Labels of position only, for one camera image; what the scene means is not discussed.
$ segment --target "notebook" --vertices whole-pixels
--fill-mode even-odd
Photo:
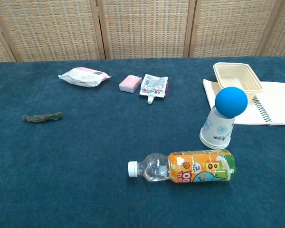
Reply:
[[[285,125],[285,83],[261,82],[263,92],[257,93],[246,110],[235,118],[235,124]],[[217,82],[203,80],[210,108],[221,90]]]

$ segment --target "food container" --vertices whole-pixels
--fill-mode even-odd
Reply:
[[[237,87],[245,92],[248,101],[263,91],[260,80],[248,64],[216,63],[213,69],[221,89]]]

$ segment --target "pink package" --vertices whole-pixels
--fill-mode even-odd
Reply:
[[[134,93],[135,90],[142,83],[142,78],[134,75],[128,75],[120,84],[119,89],[129,93]]]

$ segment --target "blue rubber ball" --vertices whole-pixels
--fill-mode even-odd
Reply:
[[[227,117],[240,115],[247,107],[248,99],[243,90],[236,87],[222,89],[215,98],[217,111]]]

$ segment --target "bottle label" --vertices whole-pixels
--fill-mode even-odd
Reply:
[[[236,172],[228,150],[181,151],[169,155],[173,182],[228,181]]]

